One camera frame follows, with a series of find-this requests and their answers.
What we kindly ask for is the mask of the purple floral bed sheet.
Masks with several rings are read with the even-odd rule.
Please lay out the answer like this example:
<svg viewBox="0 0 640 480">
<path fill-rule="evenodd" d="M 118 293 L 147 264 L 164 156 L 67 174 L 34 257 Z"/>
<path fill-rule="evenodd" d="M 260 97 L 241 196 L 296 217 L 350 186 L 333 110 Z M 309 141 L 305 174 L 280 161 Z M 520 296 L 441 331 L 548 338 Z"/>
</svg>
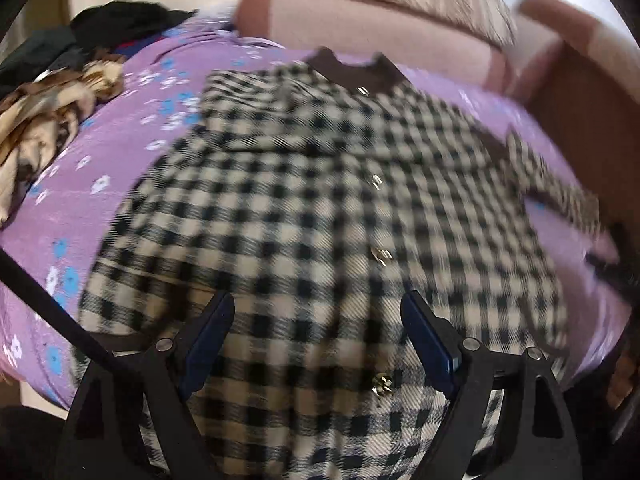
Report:
<svg viewBox="0 0 640 480">
<path fill-rule="evenodd" d="M 82 123 L 78 137 L 44 170 L 1 247 L 70 315 L 75 315 L 94 257 L 115 211 L 158 156 L 198 118 L 198 98 L 212 70 L 265 70 L 306 58 L 264 38 L 240 38 L 192 18 L 165 32 L 124 65 L 125 91 Z M 503 140 L 515 129 L 566 182 L 575 181 L 535 119 L 523 107 L 430 70 L 395 62 L 416 86 L 460 106 Z M 541 204 L 526 203 L 540 240 L 559 268 L 570 309 L 570 365 L 594 370 L 618 343 L 630 307 L 593 275 L 584 257 L 593 250 L 617 259 L 608 236 L 574 230 Z M 70 346 L 6 286 L 1 285 L 1 370 L 29 384 L 62 410 L 73 400 Z"/>
</svg>

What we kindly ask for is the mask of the black cream checked coat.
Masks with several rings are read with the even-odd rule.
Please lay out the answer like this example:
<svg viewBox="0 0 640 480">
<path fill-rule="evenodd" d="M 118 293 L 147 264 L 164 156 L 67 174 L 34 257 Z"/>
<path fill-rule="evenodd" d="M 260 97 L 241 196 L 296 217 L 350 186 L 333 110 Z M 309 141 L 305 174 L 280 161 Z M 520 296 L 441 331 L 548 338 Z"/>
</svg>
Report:
<svg viewBox="0 0 640 480">
<path fill-rule="evenodd" d="M 231 332 L 191 402 L 221 471 L 405 479 L 446 401 L 402 328 L 403 294 L 491 349 L 544 344 L 564 370 L 567 308 L 529 196 L 599 227 L 596 196 L 386 58 L 214 70 L 195 125 L 120 205 L 79 322 L 149 335 L 230 292 Z"/>
</svg>

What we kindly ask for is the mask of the pink padded headboard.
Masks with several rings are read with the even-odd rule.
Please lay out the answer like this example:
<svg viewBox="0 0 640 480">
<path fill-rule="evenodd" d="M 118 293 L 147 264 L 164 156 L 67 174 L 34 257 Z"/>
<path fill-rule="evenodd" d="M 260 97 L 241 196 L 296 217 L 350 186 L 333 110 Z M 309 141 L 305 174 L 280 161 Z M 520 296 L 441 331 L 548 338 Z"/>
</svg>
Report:
<svg viewBox="0 0 640 480">
<path fill-rule="evenodd" d="M 639 48 L 631 39 L 563 0 L 520 0 L 512 16 L 516 37 L 506 47 L 375 0 L 241 0 L 234 24 L 243 36 L 290 49 L 382 52 L 395 63 L 522 103 L 569 58 L 639 99 Z"/>
</svg>

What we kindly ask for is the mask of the brown beige patterned garment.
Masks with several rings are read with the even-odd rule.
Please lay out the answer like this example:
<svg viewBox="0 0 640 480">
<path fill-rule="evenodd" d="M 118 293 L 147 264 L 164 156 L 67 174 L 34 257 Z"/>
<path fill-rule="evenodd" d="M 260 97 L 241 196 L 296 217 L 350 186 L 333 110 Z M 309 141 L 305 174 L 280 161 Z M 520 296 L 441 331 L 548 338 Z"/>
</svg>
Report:
<svg viewBox="0 0 640 480">
<path fill-rule="evenodd" d="M 1 101 L 1 222 L 78 136 L 96 107 L 124 90 L 125 59 L 108 54 L 82 70 L 55 70 Z"/>
</svg>

